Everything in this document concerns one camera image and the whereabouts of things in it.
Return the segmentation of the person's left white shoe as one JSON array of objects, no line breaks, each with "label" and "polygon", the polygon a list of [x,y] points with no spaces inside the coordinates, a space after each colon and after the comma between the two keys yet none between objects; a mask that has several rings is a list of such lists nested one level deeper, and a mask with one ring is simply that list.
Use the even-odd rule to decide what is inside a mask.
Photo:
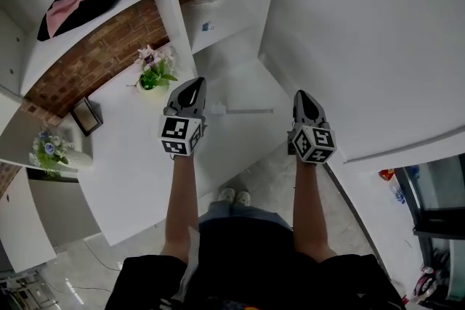
[{"label": "person's left white shoe", "polygon": [[217,200],[219,202],[226,202],[229,204],[233,204],[235,201],[235,196],[236,196],[236,191],[233,188],[225,187],[219,192]]}]

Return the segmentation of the person's blue jeans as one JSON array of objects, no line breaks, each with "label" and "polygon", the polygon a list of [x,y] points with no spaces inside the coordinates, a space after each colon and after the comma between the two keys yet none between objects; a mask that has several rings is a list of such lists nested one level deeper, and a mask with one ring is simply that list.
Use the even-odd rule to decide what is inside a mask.
[{"label": "person's blue jeans", "polygon": [[199,217],[199,223],[207,222],[212,219],[221,219],[228,217],[244,217],[251,219],[260,219],[269,221],[291,229],[291,227],[277,213],[262,210],[253,206],[244,206],[241,204],[231,204],[228,201],[212,202],[206,213]]}]

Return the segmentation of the black and pink bag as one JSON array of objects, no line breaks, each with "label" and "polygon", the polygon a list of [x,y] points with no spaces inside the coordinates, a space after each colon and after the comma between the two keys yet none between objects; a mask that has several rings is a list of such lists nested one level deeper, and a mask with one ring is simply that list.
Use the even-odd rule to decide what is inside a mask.
[{"label": "black and pink bag", "polygon": [[421,271],[422,275],[416,283],[413,294],[422,300],[428,298],[437,289],[437,278],[436,271],[429,266],[424,266]]}]

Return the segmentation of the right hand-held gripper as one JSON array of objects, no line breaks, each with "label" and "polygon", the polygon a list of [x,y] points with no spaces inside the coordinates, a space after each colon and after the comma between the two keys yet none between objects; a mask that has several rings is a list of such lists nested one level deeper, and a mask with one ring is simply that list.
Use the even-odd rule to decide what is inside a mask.
[{"label": "right hand-held gripper", "polygon": [[[303,163],[324,164],[336,151],[336,137],[320,103],[308,92],[294,95],[293,128],[288,132],[288,154]],[[311,121],[310,124],[298,121]]]}]

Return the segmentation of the clear plastic water bottle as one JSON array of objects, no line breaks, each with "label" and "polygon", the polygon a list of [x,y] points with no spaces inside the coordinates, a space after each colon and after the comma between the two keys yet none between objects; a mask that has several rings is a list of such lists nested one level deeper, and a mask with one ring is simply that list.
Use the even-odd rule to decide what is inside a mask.
[{"label": "clear plastic water bottle", "polygon": [[392,194],[395,196],[395,199],[399,203],[405,204],[405,202],[406,202],[405,196],[403,194],[403,191],[402,191],[400,185],[396,181],[391,181],[389,183],[389,188],[392,191]]}]

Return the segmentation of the grey metal frame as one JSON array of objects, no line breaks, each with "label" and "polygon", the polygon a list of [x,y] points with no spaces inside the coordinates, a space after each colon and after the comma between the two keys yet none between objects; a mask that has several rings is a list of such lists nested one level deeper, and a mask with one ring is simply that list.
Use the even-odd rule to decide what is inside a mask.
[{"label": "grey metal frame", "polygon": [[12,310],[61,310],[59,301],[36,270],[0,277],[0,293]]}]

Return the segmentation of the person's right forearm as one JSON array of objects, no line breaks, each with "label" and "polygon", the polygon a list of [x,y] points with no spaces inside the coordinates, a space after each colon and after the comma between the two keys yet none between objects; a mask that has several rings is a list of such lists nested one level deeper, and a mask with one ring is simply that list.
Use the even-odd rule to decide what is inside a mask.
[{"label": "person's right forearm", "polygon": [[336,256],[328,244],[328,232],[318,189],[316,167],[296,158],[293,211],[294,246],[317,262]]}]

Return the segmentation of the dark window frame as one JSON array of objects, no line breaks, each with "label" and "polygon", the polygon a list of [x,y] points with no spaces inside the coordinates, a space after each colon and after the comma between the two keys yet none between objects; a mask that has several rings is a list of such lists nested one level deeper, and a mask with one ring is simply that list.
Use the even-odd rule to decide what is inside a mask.
[{"label": "dark window frame", "polygon": [[413,299],[431,310],[465,310],[465,153],[397,168],[395,176],[413,218],[422,268],[436,271],[433,294]]}]

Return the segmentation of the person's black shirt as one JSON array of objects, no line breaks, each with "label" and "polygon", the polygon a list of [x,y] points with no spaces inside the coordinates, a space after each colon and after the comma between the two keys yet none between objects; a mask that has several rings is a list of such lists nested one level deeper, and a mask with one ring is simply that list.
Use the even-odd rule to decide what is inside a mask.
[{"label": "person's black shirt", "polygon": [[317,262],[290,229],[244,217],[203,222],[196,235],[193,265],[127,258],[105,310],[406,310],[372,255]]}]

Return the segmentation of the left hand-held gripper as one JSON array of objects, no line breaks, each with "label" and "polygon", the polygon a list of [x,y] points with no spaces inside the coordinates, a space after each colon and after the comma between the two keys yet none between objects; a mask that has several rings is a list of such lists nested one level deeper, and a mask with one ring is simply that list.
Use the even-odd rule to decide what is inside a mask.
[{"label": "left hand-held gripper", "polygon": [[189,157],[206,130],[204,77],[185,81],[171,93],[159,117],[158,139],[170,155]]}]

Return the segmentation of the pink flowers in pale pot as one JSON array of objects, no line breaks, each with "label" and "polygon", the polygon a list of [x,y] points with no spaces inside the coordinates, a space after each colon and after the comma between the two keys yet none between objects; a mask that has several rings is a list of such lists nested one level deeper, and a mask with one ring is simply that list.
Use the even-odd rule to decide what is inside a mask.
[{"label": "pink flowers in pale pot", "polygon": [[167,89],[176,77],[177,54],[171,44],[154,49],[150,45],[138,50],[138,58],[134,62],[139,65],[137,81],[131,87],[142,91],[154,91],[157,88]]}]

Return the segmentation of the black picture frame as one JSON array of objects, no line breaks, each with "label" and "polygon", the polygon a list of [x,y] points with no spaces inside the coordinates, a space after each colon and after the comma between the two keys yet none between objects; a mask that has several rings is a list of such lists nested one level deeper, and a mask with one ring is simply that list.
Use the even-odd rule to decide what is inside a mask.
[{"label": "black picture frame", "polygon": [[103,125],[100,106],[93,105],[87,97],[77,102],[70,114],[84,136],[89,136]]}]

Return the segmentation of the blue flowers in white vase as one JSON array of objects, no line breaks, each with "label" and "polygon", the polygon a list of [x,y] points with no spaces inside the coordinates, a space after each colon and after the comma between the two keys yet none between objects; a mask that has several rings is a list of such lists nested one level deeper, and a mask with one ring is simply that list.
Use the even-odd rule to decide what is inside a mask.
[{"label": "blue flowers in white vase", "polygon": [[40,168],[47,176],[57,176],[59,167],[86,169],[93,166],[92,158],[84,152],[77,151],[72,142],[54,134],[49,129],[42,129],[33,140],[30,163]]}]

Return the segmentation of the person's left forearm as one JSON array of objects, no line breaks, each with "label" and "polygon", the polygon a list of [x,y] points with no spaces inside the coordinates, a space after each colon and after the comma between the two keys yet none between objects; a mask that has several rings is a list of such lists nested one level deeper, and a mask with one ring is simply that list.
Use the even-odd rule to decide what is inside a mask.
[{"label": "person's left forearm", "polygon": [[188,262],[190,229],[198,231],[198,198],[193,156],[175,156],[166,215],[163,256]]}]

